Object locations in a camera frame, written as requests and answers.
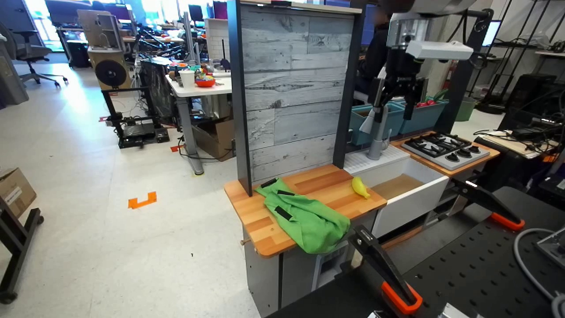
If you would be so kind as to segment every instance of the wheel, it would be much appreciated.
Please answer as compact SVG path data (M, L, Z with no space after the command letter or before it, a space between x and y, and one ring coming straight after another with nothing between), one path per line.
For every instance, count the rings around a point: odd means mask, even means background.
M16 298L17 298L17 292L5 292L5 294L1 294L0 301L12 303Z

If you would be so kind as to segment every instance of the wooden panel wall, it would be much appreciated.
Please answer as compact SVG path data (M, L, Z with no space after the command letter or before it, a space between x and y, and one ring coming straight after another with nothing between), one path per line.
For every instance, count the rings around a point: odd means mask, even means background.
M254 183L332 162L353 19L240 6Z

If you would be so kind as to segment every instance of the cardboard box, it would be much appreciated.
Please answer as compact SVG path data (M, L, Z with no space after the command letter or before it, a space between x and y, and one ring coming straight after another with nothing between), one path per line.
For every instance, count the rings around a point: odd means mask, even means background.
M19 216L37 197L33 186L19 167L0 172L0 201Z
M192 125L197 146L212 156L224 160L233 156L233 119Z

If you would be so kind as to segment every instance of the storage bin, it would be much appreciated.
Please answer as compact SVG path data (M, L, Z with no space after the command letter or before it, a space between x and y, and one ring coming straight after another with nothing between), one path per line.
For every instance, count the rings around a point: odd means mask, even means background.
M448 103L448 100L441 98L441 100L438 100L436 105L415 107L411 119L406 119L400 133L411 133L411 132L427 130L427 128L436 126L436 121L446 103Z
M358 103L351 107L349 128L353 130L351 144L355 146L369 146L378 132L379 123L372 123L370 133L358 130L358 126L367 117L370 107L372 103ZM390 105L388 119L386 119L386 132L392 128L390 137L395 137L400 132L402 112L404 109L400 105L395 105L395 103Z

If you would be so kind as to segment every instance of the black clamp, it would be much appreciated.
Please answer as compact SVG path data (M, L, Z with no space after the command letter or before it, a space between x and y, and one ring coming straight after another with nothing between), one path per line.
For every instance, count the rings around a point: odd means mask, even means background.
M515 215L503 201L499 201L496 195L482 188L480 185L469 181L469 179L457 179L452 178L452 181L457 185L457 192L464 195L468 201L473 201L476 204L482 204L489 208L491 220L510 229L510 231L521 231L526 225L526 220Z
M423 298L416 292L399 273L388 254L379 246L378 239L363 225L356 225L348 238L355 248L385 280L381 282L381 292L385 298L404 315L415 314Z

